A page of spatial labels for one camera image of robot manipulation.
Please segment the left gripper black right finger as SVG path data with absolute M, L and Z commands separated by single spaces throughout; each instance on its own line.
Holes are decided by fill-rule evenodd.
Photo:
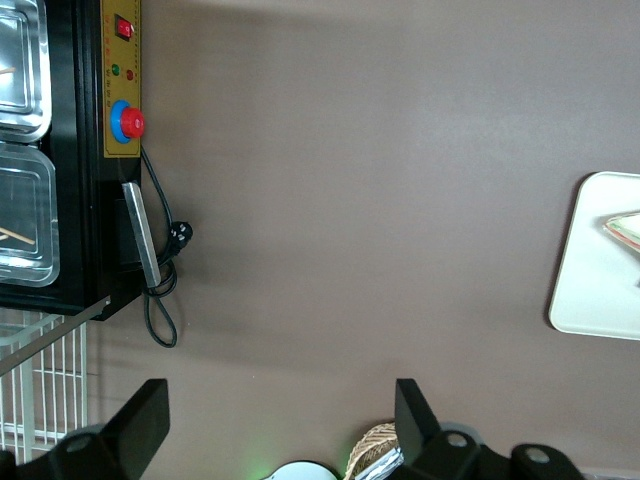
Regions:
M 395 479 L 473 479 L 480 445 L 457 428 L 443 429 L 414 379 L 397 379 L 395 428 L 403 464 Z

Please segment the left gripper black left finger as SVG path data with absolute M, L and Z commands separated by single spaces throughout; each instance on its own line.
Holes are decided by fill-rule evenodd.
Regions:
M 67 435 L 19 465 L 19 479 L 140 479 L 170 430 L 168 381 L 146 381 L 104 425 Z

